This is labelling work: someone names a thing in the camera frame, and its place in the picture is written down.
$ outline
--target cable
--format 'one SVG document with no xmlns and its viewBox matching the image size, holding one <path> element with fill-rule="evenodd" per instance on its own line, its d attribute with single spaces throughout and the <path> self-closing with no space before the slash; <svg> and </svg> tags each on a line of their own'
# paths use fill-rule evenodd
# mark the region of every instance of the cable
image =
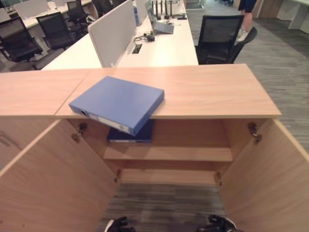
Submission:
<svg viewBox="0 0 309 232">
<path fill-rule="evenodd" d="M 144 33 L 143 35 L 141 35 L 141 36 L 138 36 L 138 37 L 135 37 L 134 39 L 133 39 L 133 42 L 135 43 L 135 45 L 138 45 L 137 43 L 136 43 L 136 41 L 142 41 L 142 40 L 144 40 L 144 41 L 147 41 L 147 42 L 151 42 L 151 41 L 154 41 L 154 36 L 156 36 L 156 33 L 154 32 L 154 31 L 151 31 L 150 33 Z"/>
</svg>

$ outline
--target wooden countertop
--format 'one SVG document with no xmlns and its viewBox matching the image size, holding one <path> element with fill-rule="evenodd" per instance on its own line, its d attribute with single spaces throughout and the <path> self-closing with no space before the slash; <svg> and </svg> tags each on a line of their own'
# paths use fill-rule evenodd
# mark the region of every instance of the wooden countertop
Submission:
<svg viewBox="0 0 309 232">
<path fill-rule="evenodd" d="M 152 118 L 281 115 L 247 65 L 228 64 L 2 73 L 0 116 L 82 118 L 68 103 L 106 75 L 164 89 Z"/>
</svg>

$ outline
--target cabinet hinge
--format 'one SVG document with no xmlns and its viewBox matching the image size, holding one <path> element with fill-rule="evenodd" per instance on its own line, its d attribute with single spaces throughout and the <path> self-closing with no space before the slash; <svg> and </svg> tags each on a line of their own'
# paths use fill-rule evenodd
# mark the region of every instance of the cabinet hinge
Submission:
<svg viewBox="0 0 309 232">
<path fill-rule="evenodd" d="M 121 169 L 118 169 L 117 170 L 117 173 L 116 173 L 116 178 L 114 179 L 114 182 L 117 183 L 120 179 L 120 176 L 121 176 Z"/>
<path fill-rule="evenodd" d="M 262 140 L 262 135 L 257 132 L 256 124 L 254 122 L 248 123 L 248 130 L 254 138 L 254 143 L 258 144 Z"/>
<path fill-rule="evenodd" d="M 78 130 L 78 133 L 73 133 L 71 135 L 71 138 L 76 142 L 76 143 L 79 143 L 81 141 L 81 137 L 82 135 L 84 134 L 84 132 L 86 131 L 88 125 L 87 123 L 81 123 L 79 124 L 79 130 Z"/>
<path fill-rule="evenodd" d="M 221 174 L 220 172 L 216 172 L 215 181 L 218 186 L 222 186 Z"/>
</svg>

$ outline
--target binder label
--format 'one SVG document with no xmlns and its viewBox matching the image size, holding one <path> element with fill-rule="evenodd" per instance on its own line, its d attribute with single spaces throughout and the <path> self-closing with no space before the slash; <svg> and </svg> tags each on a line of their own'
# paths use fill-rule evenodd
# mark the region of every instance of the binder label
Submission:
<svg viewBox="0 0 309 232">
<path fill-rule="evenodd" d="M 106 119 L 106 118 L 99 117 L 99 116 L 98 116 L 98 120 L 99 120 L 100 122 L 106 124 L 106 125 L 109 125 L 109 126 L 114 127 L 114 128 L 116 128 L 116 129 L 118 129 L 118 130 L 120 130 L 120 131 L 123 131 L 123 132 L 126 132 L 126 133 L 130 134 L 129 127 L 126 127 L 126 126 L 124 126 L 124 125 L 120 125 L 120 124 L 118 124 L 118 123 L 115 123 L 115 122 L 113 122 L 113 121 L 110 121 L 110 120 L 108 120 L 108 119 Z"/>
</svg>

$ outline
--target mesh chair back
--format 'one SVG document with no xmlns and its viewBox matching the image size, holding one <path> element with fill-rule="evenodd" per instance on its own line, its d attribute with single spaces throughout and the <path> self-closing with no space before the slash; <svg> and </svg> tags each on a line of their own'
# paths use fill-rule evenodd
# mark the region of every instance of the mesh chair back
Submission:
<svg viewBox="0 0 309 232">
<path fill-rule="evenodd" d="M 236 58 L 238 57 L 239 53 L 241 52 L 242 48 L 244 47 L 244 45 L 254 40 L 256 38 L 256 35 L 257 35 L 257 29 L 253 27 L 249 31 L 249 34 L 247 35 L 246 39 L 242 42 L 239 42 L 237 45 L 233 47 L 230 53 L 230 57 L 227 60 L 227 63 L 233 64 Z"/>
<path fill-rule="evenodd" d="M 14 62 L 29 60 L 42 52 L 20 17 L 0 23 L 0 45 Z"/>
<path fill-rule="evenodd" d="M 202 49 L 224 49 L 227 52 L 234 45 L 243 21 L 243 15 L 203 16 L 198 46 Z"/>
<path fill-rule="evenodd" d="M 110 0 L 100 0 L 100 3 L 104 14 L 113 9 L 113 5 Z"/>
<path fill-rule="evenodd" d="M 124 3 L 126 0 L 112 0 L 112 5 L 115 8 L 116 6 L 119 6 L 120 4 Z"/>
<path fill-rule="evenodd" d="M 0 41 L 6 48 L 17 48 L 32 42 L 32 37 L 22 19 L 17 17 L 0 23 Z"/>
<path fill-rule="evenodd" d="M 37 20 L 52 49 L 58 47 L 57 45 L 62 41 L 72 41 L 62 13 L 40 16 Z"/>
<path fill-rule="evenodd" d="M 103 15 L 103 8 L 101 6 L 100 0 L 92 0 L 93 5 L 95 6 L 97 13 L 98 13 L 98 17 L 102 17 Z"/>
<path fill-rule="evenodd" d="M 82 3 L 80 0 L 68 1 L 68 15 L 72 21 L 83 17 L 86 13 L 83 10 Z"/>
</svg>

